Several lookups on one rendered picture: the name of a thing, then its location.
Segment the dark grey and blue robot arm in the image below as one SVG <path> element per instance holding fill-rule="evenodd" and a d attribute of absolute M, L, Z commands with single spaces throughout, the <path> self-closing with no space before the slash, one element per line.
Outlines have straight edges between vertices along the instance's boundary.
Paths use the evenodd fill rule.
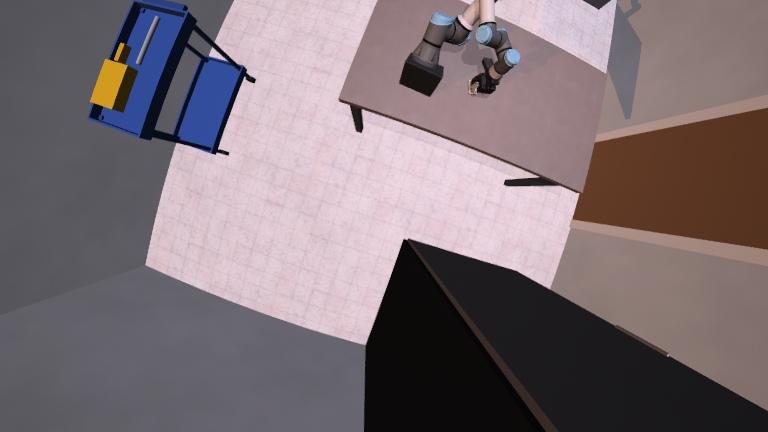
<path fill-rule="evenodd" d="M 454 45 L 464 45 L 470 38 L 473 25 L 480 19 L 479 28 L 475 32 L 475 40 L 482 45 L 495 50 L 497 61 L 483 58 L 482 64 L 487 75 L 500 79 L 520 61 L 520 54 L 512 49 L 507 31 L 504 28 L 496 30 L 495 4 L 498 0 L 474 0 L 473 3 L 455 20 L 446 14 L 434 12 L 422 42 L 413 51 L 411 58 L 416 62 L 437 68 L 440 49 L 443 42 Z M 454 20 L 454 22 L 453 22 Z M 469 34 L 468 34 L 469 33 Z M 497 74 L 495 73 L 497 72 Z"/>

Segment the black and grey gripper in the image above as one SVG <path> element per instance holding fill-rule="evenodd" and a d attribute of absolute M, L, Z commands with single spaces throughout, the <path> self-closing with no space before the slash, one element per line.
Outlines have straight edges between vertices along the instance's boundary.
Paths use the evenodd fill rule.
<path fill-rule="evenodd" d="M 491 66 L 492 66 L 492 65 L 491 65 Z M 490 66 L 490 67 L 491 67 L 491 66 Z M 480 73 L 479 75 L 477 75 L 476 77 L 474 77 L 474 78 L 472 79 L 472 81 L 471 81 L 471 85 L 470 85 L 470 91 L 472 90 L 472 91 L 473 91 L 473 94 L 475 94 L 475 92 L 476 92 L 476 89 L 477 89 L 477 93 L 485 93 L 485 94 L 491 94 L 491 93 L 493 93 L 493 92 L 496 90 L 496 85 L 499 85 L 499 84 L 500 84 L 500 83 L 499 83 L 499 80 L 500 80 L 500 79 L 501 79 L 503 76 L 502 76 L 500 79 L 494 79 L 494 78 L 492 78 L 492 77 L 490 76 L 490 74 L 489 74 L 489 69 L 490 69 L 490 67 L 487 69 L 487 75 L 486 75 L 486 72 L 485 72 L 485 73 Z M 488 78 L 487 76 L 488 76 L 489 78 Z M 478 87 L 478 85 L 479 85 L 479 87 Z M 494 85 L 494 86 L 493 86 L 493 85 Z M 477 88 L 477 87 L 478 87 L 479 89 L 481 88 L 480 92 L 478 92 L 478 88 Z M 492 87 L 492 88 L 491 88 L 491 87 Z M 492 90 L 492 89 L 493 89 L 493 90 Z"/>

